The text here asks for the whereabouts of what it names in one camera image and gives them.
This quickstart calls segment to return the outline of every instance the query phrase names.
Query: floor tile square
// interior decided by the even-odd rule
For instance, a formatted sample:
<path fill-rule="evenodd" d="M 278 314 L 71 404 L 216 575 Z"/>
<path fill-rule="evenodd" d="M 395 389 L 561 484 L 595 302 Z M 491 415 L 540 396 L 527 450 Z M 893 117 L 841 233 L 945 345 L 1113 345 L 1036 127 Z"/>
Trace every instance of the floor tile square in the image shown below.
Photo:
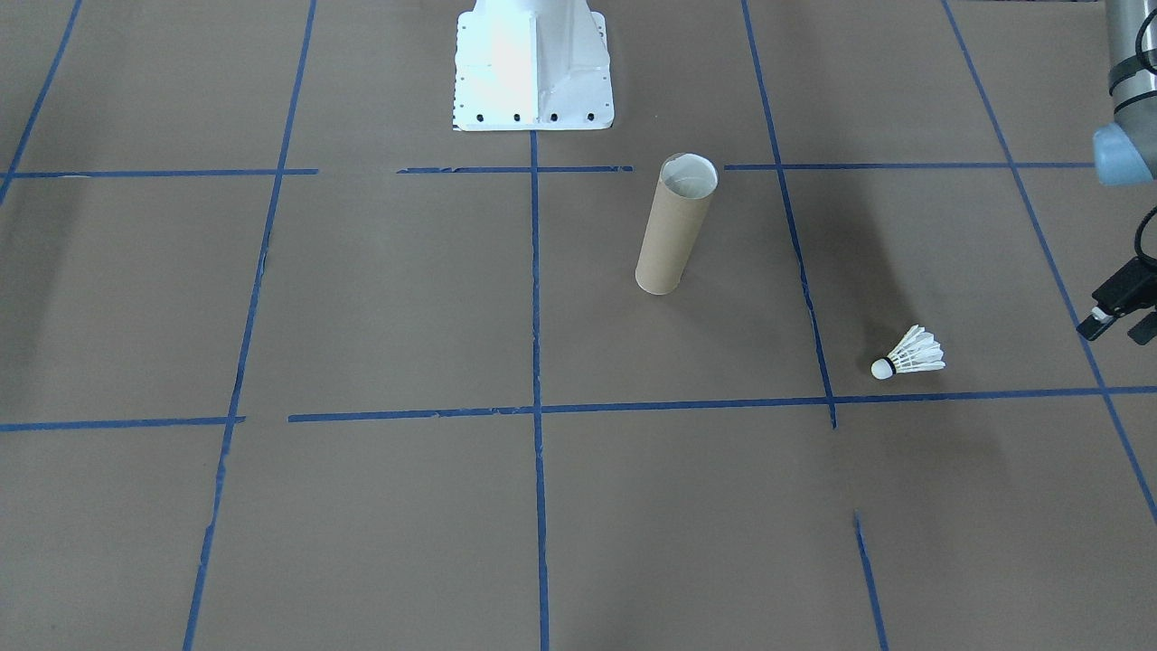
<path fill-rule="evenodd" d="M 1022 169 L 1020 176 L 1077 319 L 1084 319 L 1097 304 L 1092 291 L 1133 258 L 1137 224 L 1157 202 L 1152 187 L 1106 187 L 1092 169 Z M 1145 232 L 1150 251 L 1157 249 L 1155 232 L 1157 227 Z M 1151 311 L 1121 318 L 1090 345 L 1110 386 L 1155 384 L 1151 357 L 1127 334 Z"/>
<path fill-rule="evenodd" d="M 21 170 L 277 167 L 307 13 L 86 3 Z"/>
<path fill-rule="evenodd" d="M 0 61 L 5 61 L 3 93 L 0 93 L 0 172 L 8 171 L 16 154 L 36 97 L 68 27 L 73 3 L 73 0 L 45 0 L 0 5 Z"/>
<path fill-rule="evenodd" d="M 287 178 L 242 412 L 524 406 L 529 173 Z"/>
<path fill-rule="evenodd" d="M 1096 386 L 1008 170 L 788 182 L 837 395 Z M 874 379 L 872 361 L 914 323 L 948 369 Z"/>
<path fill-rule="evenodd" d="M 772 160 L 743 7 L 597 0 L 606 16 L 614 126 L 544 132 L 541 164 L 655 164 L 695 151 L 722 165 Z"/>
<path fill-rule="evenodd" d="M 548 415 L 551 644 L 878 649 L 823 407 Z"/>
<path fill-rule="evenodd" d="M 538 649 L 530 417 L 237 428 L 201 651 Z"/>
<path fill-rule="evenodd" d="M 268 178 L 19 179 L 0 422 L 223 416 Z"/>
<path fill-rule="evenodd" d="M 951 5 L 1012 157 L 1092 162 L 1113 119 L 1105 2 Z"/>
<path fill-rule="evenodd" d="M 541 175 L 543 400 L 824 395 L 775 176 L 722 175 L 665 296 L 634 278 L 657 178 Z"/>
<path fill-rule="evenodd" d="M 0 648 L 179 646 L 220 451 L 216 427 L 0 436 Z"/>
<path fill-rule="evenodd" d="M 454 131 L 458 14 L 473 2 L 319 2 L 289 162 L 327 171 L 529 165 L 525 132 Z"/>
<path fill-rule="evenodd" d="M 939 2 L 752 2 L 751 20 L 784 162 L 1004 160 Z"/>
<path fill-rule="evenodd" d="M 1157 639 L 1154 521 L 1100 398 L 845 407 L 840 431 L 896 649 Z"/>

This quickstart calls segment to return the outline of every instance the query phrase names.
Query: tube opening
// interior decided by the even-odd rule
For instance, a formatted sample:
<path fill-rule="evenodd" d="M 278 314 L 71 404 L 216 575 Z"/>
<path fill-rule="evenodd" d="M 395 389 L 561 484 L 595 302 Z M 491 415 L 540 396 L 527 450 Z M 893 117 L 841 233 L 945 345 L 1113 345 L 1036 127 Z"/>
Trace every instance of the tube opening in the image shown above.
<path fill-rule="evenodd" d="M 663 163 L 658 177 L 684 199 L 702 199 L 715 191 L 720 175 L 712 161 L 698 154 L 676 154 Z"/>

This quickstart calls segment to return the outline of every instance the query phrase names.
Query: black cable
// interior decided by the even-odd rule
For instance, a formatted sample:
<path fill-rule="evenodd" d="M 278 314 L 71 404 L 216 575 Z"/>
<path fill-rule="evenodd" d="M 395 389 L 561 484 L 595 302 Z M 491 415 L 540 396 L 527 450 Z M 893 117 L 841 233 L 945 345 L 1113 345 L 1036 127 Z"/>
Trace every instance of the black cable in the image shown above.
<path fill-rule="evenodd" d="M 1145 225 L 1149 225 L 1149 221 L 1157 214 L 1157 206 L 1149 210 L 1149 214 L 1141 220 L 1141 224 L 1137 225 L 1137 234 L 1133 236 L 1133 250 L 1137 253 L 1141 261 L 1145 262 L 1152 268 L 1157 268 L 1157 258 L 1150 256 L 1141 247 L 1141 236 L 1145 232 Z"/>
<path fill-rule="evenodd" d="M 1137 60 L 1141 61 L 1141 65 L 1143 65 L 1145 69 L 1149 71 L 1150 73 L 1157 75 L 1157 68 L 1155 68 L 1152 62 L 1149 61 L 1149 54 L 1142 51 L 1142 47 L 1144 46 L 1142 45 L 1142 42 L 1145 39 L 1145 31 L 1149 29 L 1149 25 L 1154 22 L 1154 19 L 1157 19 L 1157 9 L 1149 12 L 1149 15 L 1145 16 L 1145 20 L 1141 21 L 1141 29 L 1137 30 L 1137 38 L 1133 42 L 1133 50 L 1134 53 L 1137 56 Z"/>

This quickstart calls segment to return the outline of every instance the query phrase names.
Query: grid line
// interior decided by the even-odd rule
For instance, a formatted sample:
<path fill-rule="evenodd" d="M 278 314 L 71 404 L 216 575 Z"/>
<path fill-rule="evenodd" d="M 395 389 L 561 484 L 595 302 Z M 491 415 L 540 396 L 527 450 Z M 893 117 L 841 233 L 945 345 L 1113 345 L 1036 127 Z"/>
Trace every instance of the grid line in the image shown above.
<path fill-rule="evenodd" d="M 169 178 L 174 176 L 316 176 L 317 168 L 277 169 L 113 169 L 88 171 L 17 171 L 13 178 Z"/>
<path fill-rule="evenodd" d="M 0 432 L 52 432 L 64 430 L 132 430 L 137 428 L 180 428 L 224 426 L 228 416 L 209 416 L 200 419 L 137 419 L 130 421 L 53 421 L 42 423 L 0 423 Z M 235 417 L 237 423 L 245 421 L 244 416 Z"/>
<path fill-rule="evenodd" d="M 634 170 L 635 168 L 629 164 L 591 164 L 572 167 L 404 167 L 396 173 L 574 173 Z"/>
<path fill-rule="evenodd" d="M 193 598 L 189 607 L 189 622 L 185 627 L 184 651 L 192 651 L 193 638 L 197 634 L 197 620 L 200 614 L 201 598 L 205 592 L 205 578 L 208 572 L 211 553 L 213 550 L 213 535 L 216 531 L 218 516 L 221 511 L 221 497 L 224 488 L 226 458 L 229 457 L 229 447 L 233 443 L 233 434 L 237 424 L 237 408 L 241 404 L 241 392 L 245 382 L 245 363 L 249 360 L 249 347 L 253 338 L 253 324 L 257 319 L 257 306 L 261 294 L 261 280 L 265 276 L 265 259 L 270 251 L 270 237 L 273 231 L 273 220 L 278 212 L 278 200 L 281 194 L 281 182 L 285 177 L 286 160 L 289 156 L 289 141 L 293 136 L 294 117 L 297 112 L 297 98 L 301 95 L 301 83 L 305 75 L 305 59 L 309 56 L 309 40 L 314 31 L 314 16 L 317 13 L 317 0 L 309 1 L 309 14 L 305 17 L 305 34 L 302 37 L 301 53 L 297 58 L 297 73 L 294 79 L 293 93 L 289 97 L 289 109 L 286 113 L 285 133 L 281 136 L 281 154 L 278 157 L 277 173 L 273 176 L 273 191 L 270 194 L 270 208 L 265 215 L 265 230 L 261 234 L 261 246 L 257 256 L 257 271 L 253 274 L 253 288 L 250 293 L 249 310 L 245 316 L 245 331 L 241 340 L 241 354 L 237 358 L 237 379 L 234 384 L 233 397 L 229 400 L 229 414 L 224 426 L 224 434 L 221 438 L 221 456 L 218 459 L 216 481 L 213 491 L 213 515 L 208 526 L 205 528 L 205 539 L 201 543 L 200 562 L 197 568 L 197 579 L 193 586 Z"/>
<path fill-rule="evenodd" d="M 1009 170 L 1012 172 L 1012 178 L 1016 180 L 1017 190 L 1020 192 L 1020 199 L 1024 201 L 1024 207 L 1029 213 L 1029 219 L 1032 221 L 1032 228 L 1037 234 L 1037 241 L 1040 243 L 1041 251 L 1045 253 L 1045 259 L 1048 261 L 1048 268 L 1053 273 L 1053 280 L 1056 282 L 1056 288 L 1060 291 L 1061 298 L 1064 301 L 1064 306 L 1069 312 L 1069 319 L 1073 323 L 1074 334 L 1081 342 L 1081 348 L 1084 350 L 1085 360 L 1089 362 L 1089 369 L 1092 371 L 1093 378 L 1097 382 L 1097 387 L 1100 389 L 1101 398 L 1105 401 L 1105 408 L 1108 410 L 1110 420 L 1113 422 L 1113 428 L 1117 430 L 1117 436 L 1121 442 L 1121 447 L 1125 449 L 1125 454 L 1128 458 L 1129 466 L 1133 468 L 1133 474 L 1137 480 L 1137 486 L 1141 488 L 1141 495 L 1144 497 L 1145 504 L 1149 508 L 1149 516 L 1152 518 L 1154 524 L 1157 524 L 1157 503 L 1154 502 L 1152 491 L 1149 489 L 1149 483 L 1145 481 L 1144 472 L 1141 468 L 1141 464 L 1137 461 L 1136 453 L 1133 451 L 1133 444 L 1129 442 L 1129 436 L 1125 431 L 1125 427 L 1121 424 L 1121 419 L 1117 413 L 1117 406 L 1113 405 L 1113 398 L 1105 386 L 1105 379 L 1100 373 L 1097 358 L 1092 354 L 1092 348 L 1084 338 L 1075 333 L 1077 325 L 1079 324 L 1079 319 L 1077 318 L 1076 309 L 1073 306 L 1073 298 L 1064 286 L 1064 279 L 1061 276 L 1061 271 L 1056 266 L 1056 260 L 1053 258 L 1053 251 L 1048 245 L 1048 239 L 1045 237 L 1045 230 L 1040 225 L 1040 220 L 1037 219 L 1037 210 L 1033 208 L 1032 200 L 1029 198 L 1029 191 L 1024 186 L 1024 179 L 1020 177 L 1020 171 L 1017 168 L 1015 158 L 1012 157 L 1012 150 L 1009 148 L 1008 140 L 1004 138 L 1004 131 L 1001 128 L 1000 120 L 996 119 L 996 111 L 993 109 L 993 104 L 988 99 L 988 93 L 985 90 L 985 84 L 980 80 L 980 73 L 977 71 L 977 66 L 972 60 L 972 54 L 968 53 L 968 46 L 964 40 L 964 34 L 960 31 L 960 25 L 956 22 L 956 15 L 952 13 L 952 7 L 949 6 L 948 0 L 941 0 L 941 6 L 944 8 L 948 22 L 952 27 L 952 32 L 956 35 L 957 44 L 960 46 L 960 53 L 964 56 L 964 61 L 968 66 L 970 74 L 972 74 L 972 81 L 975 83 L 977 90 L 980 93 L 980 99 L 985 104 L 985 111 L 988 112 L 988 119 L 993 124 L 993 131 L 996 133 L 996 139 L 1000 141 L 1001 149 L 1004 151 Z"/>
<path fill-rule="evenodd" d="M 955 392 L 923 394 L 882 394 L 882 395 L 835 395 L 831 401 L 837 405 L 879 405 L 890 402 L 968 402 L 982 400 L 1031 400 L 1048 398 L 1100 397 L 1105 392 L 1112 395 L 1151 395 L 1157 394 L 1157 386 L 1130 387 L 1073 387 L 1057 390 L 1010 390 L 1002 392 Z M 543 405 L 543 414 L 588 414 L 606 412 L 669 412 L 683 409 L 743 409 L 743 408 L 778 408 L 825 406 L 827 397 L 769 398 L 739 400 L 687 400 L 654 402 L 606 402 L 606 404 L 569 404 Z M 462 419 L 486 416 L 517 416 L 533 414 L 535 406 L 521 407 L 485 407 L 465 409 L 403 409 L 393 412 L 338 412 L 316 414 L 293 414 L 288 423 L 326 423 L 337 421 L 401 421 L 411 419 Z"/>
<path fill-rule="evenodd" d="M 540 651 L 551 649 L 551 602 L 546 568 L 546 478 L 543 464 L 543 377 L 541 377 L 541 320 L 539 308 L 541 291 L 538 241 L 538 132 L 530 132 L 530 237 L 531 274 L 531 334 L 533 341 L 533 417 L 535 417 L 535 494 L 538 520 L 538 635 Z"/>
<path fill-rule="evenodd" d="M 871 616 L 876 622 L 876 638 L 879 651 L 887 651 L 887 631 L 884 629 L 884 613 L 879 608 L 879 593 L 876 592 L 876 576 L 871 571 L 871 558 L 868 556 L 868 543 L 864 541 L 863 520 L 860 511 L 855 511 L 856 547 L 860 548 L 860 564 L 864 570 L 864 584 L 868 586 L 868 600 L 871 602 Z"/>
<path fill-rule="evenodd" d="M 36 126 L 36 118 L 40 114 L 40 109 L 44 106 L 44 99 L 49 96 L 49 88 L 52 87 L 52 80 L 57 76 L 57 68 L 60 67 L 60 59 L 65 56 L 65 50 L 68 47 L 68 39 L 72 38 L 73 27 L 76 25 L 76 16 L 80 14 L 80 6 L 83 0 L 76 0 L 73 2 L 73 10 L 68 15 L 68 23 L 65 25 L 65 34 L 60 37 L 60 45 L 57 47 L 57 56 L 52 58 L 52 65 L 49 66 L 49 74 L 44 77 L 44 84 L 40 86 L 40 94 L 36 96 L 36 103 L 32 104 L 32 112 L 28 116 L 28 123 L 24 124 L 24 132 L 20 135 L 20 143 L 16 145 L 16 151 L 12 156 L 12 162 L 8 164 L 8 173 L 5 175 L 3 182 L 0 183 L 0 205 L 3 205 L 5 197 L 8 195 L 8 187 L 12 186 L 14 175 L 16 169 L 20 168 L 20 158 L 24 156 L 24 149 L 28 147 L 28 141 L 32 136 L 32 128 Z"/>
<path fill-rule="evenodd" d="M 1034 161 L 1015 162 L 1018 168 L 1047 168 L 1047 169 L 1091 169 L 1091 162 L 1073 161 Z M 1010 167 L 1008 162 L 966 162 L 966 161 L 943 161 L 943 162 L 860 162 L 860 163 L 732 163 L 723 165 L 725 171 L 812 171 L 830 169 L 1005 169 Z"/>
<path fill-rule="evenodd" d="M 751 47 L 751 62 L 756 68 L 756 81 L 759 82 L 759 96 L 764 102 L 764 119 L 767 121 L 767 138 L 772 143 L 772 156 L 775 158 L 775 173 L 780 182 L 780 194 L 783 197 L 783 214 L 791 235 L 791 246 L 795 249 L 796 261 L 799 265 L 799 284 L 803 288 L 803 301 L 808 305 L 808 317 L 811 319 L 811 334 L 816 343 L 816 361 L 819 364 L 819 377 L 824 383 L 824 395 L 827 397 L 828 416 L 832 429 L 838 426 L 835 402 L 832 400 L 832 380 L 827 375 L 827 362 L 824 358 L 824 341 L 819 336 L 819 320 L 816 318 L 816 305 L 811 301 L 811 289 L 808 284 L 808 268 L 803 261 L 803 246 L 799 244 L 799 232 L 796 229 L 795 213 L 791 209 L 791 194 L 788 192 L 788 177 L 783 172 L 783 158 L 780 155 L 780 141 L 775 136 L 775 120 L 772 117 L 772 104 L 767 98 L 767 86 L 764 81 L 764 66 L 759 62 L 759 47 L 756 45 L 756 32 L 751 27 L 751 10 L 747 0 L 739 0 L 743 7 L 743 21 L 747 29 L 747 45 Z"/>

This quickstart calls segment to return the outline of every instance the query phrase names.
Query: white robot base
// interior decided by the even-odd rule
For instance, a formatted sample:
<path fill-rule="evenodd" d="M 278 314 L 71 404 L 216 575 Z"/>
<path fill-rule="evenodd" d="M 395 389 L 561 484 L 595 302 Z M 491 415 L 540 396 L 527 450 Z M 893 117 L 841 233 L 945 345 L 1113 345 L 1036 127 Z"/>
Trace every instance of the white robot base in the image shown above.
<path fill-rule="evenodd" d="M 477 0 L 458 16 L 454 127 L 577 131 L 614 121 L 606 19 L 587 0 Z"/>

